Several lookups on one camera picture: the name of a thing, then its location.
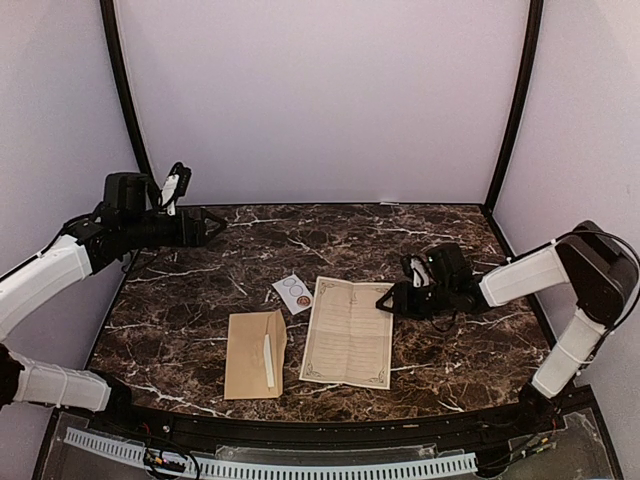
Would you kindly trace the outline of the cream letter sheet ornate border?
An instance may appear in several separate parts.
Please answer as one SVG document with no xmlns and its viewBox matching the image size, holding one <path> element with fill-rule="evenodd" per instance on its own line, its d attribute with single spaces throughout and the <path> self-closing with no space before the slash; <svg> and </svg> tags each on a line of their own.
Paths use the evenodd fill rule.
<svg viewBox="0 0 640 480">
<path fill-rule="evenodd" d="M 273 364 L 273 355 L 271 348 L 271 337 L 269 334 L 264 336 L 263 341 L 263 360 L 266 376 L 266 384 L 269 389 L 275 387 L 275 371 Z"/>
</svg>

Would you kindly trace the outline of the brown kraft envelope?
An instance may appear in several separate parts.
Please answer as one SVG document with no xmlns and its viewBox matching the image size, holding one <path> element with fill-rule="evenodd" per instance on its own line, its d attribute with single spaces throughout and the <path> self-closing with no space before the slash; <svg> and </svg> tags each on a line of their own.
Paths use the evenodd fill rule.
<svg viewBox="0 0 640 480">
<path fill-rule="evenodd" d="M 263 341 L 271 337 L 275 387 L 266 384 Z M 283 393 L 283 366 L 287 344 L 284 317 L 280 310 L 229 316 L 224 399 L 273 399 Z"/>
</svg>

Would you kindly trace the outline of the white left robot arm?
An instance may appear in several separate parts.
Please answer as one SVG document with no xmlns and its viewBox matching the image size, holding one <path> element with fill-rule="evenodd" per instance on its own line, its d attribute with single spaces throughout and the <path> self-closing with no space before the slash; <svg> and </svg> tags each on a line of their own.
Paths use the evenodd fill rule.
<svg viewBox="0 0 640 480">
<path fill-rule="evenodd" d="M 177 207 L 190 168 L 176 163 L 158 186 L 143 173 L 112 173 L 96 208 L 67 221 L 42 250 L 1 277 L 1 337 L 68 287 L 96 275 L 134 251 L 207 245 L 224 231 L 224 219 Z M 110 374 L 69 369 L 1 348 L 1 403 L 72 407 L 101 412 L 120 436 L 141 427 L 129 387 Z"/>
</svg>

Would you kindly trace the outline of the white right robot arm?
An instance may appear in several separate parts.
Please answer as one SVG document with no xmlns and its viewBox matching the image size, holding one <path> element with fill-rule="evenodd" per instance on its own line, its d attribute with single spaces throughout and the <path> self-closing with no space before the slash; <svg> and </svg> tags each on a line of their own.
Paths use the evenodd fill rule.
<svg viewBox="0 0 640 480">
<path fill-rule="evenodd" d="M 480 314 L 533 297 L 550 323 L 555 343 L 524 387 L 531 395 L 510 413 L 521 434 L 549 416 L 550 401 L 590 365 L 608 337 L 639 304 L 639 253 L 592 221 L 484 274 L 473 272 L 456 243 L 401 260 L 405 280 L 376 302 L 395 316 L 434 321 L 440 313 Z"/>
</svg>

